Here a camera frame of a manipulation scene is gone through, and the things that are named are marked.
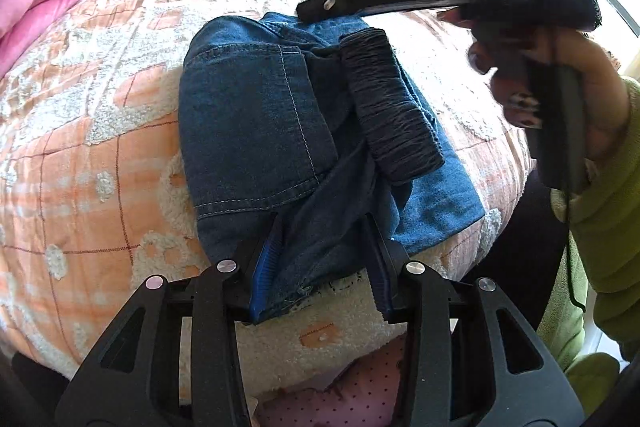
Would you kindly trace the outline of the green sleeve forearm right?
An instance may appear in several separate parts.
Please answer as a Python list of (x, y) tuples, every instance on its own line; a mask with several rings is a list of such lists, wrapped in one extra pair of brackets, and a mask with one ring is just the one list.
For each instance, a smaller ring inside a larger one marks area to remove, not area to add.
[(625, 80), (630, 123), (622, 145), (603, 168), (594, 168), (591, 185), (572, 199), (570, 259), (562, 259), (537, 334), (570, 381), (587, 415), (610, 394), (620, 363), (603, 352), (579, 354), (584, 344), (582, 312), (568, 300), (596, 293), (593, 320), (630, 361), (639, 350), (640, 176), (639, 83)]

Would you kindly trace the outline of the right hand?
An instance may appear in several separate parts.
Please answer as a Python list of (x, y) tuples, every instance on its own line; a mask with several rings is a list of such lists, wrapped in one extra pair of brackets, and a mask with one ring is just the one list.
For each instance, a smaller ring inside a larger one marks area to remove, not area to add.
[(468, 61), (480, 75), (493, 72), (491, 93), (510, 124), (552, 128), (599, 167), (615, 155), (630, 119), (627, 83), (597, 43), (563, 27), (489, 28), (459, 9), (438, 14), (474, 32)]

